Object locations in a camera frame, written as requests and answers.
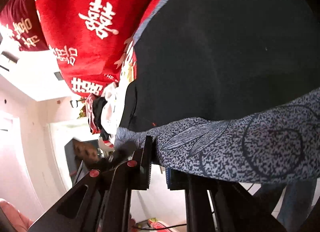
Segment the black pants grey patterned waistband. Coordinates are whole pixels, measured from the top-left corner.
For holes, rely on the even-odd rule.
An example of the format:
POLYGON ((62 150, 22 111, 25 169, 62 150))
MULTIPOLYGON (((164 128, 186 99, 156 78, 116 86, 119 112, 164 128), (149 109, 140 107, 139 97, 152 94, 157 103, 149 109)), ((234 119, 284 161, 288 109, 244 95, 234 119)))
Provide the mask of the black pants grey patterned waistband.
POLYGON ((233 182, 319 177, 319 0, 161 0, 115 147, 233 182))

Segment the white cloth on sofa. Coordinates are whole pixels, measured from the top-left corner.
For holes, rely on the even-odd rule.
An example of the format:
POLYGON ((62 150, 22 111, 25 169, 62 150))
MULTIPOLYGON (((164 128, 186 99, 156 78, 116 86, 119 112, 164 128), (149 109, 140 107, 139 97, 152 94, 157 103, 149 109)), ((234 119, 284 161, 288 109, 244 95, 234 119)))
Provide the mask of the white cloth on sofa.
POLYGON ((116 134, 117 128, 123 115, 125 106, 126 90, 129 82, 112 82, 103 90, 102 97, 104 97, 106 104, 101 112, 101 125, 103 129, 109 134, 116 134))

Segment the red sofa cover white characters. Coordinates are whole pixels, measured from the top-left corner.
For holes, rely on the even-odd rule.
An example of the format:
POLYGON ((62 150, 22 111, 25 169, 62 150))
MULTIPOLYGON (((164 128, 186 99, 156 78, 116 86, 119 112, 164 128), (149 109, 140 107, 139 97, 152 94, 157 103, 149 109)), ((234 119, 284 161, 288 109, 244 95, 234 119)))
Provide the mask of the red sofa cover white characters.
POLYGON ((35 0, 46 42, 68 87, 100 95, 120 79, 133 35, 159 0, 35 0))

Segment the dark red printed cushion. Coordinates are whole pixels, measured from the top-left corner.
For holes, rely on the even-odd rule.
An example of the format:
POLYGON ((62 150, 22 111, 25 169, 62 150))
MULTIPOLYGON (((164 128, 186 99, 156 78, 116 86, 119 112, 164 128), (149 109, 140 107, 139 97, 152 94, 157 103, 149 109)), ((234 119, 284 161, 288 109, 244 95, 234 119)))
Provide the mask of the dark red printed cushion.
POLYGON ((9 0, 1 11, 1 34, 21 51, 49 49, 35 0, 9 0))

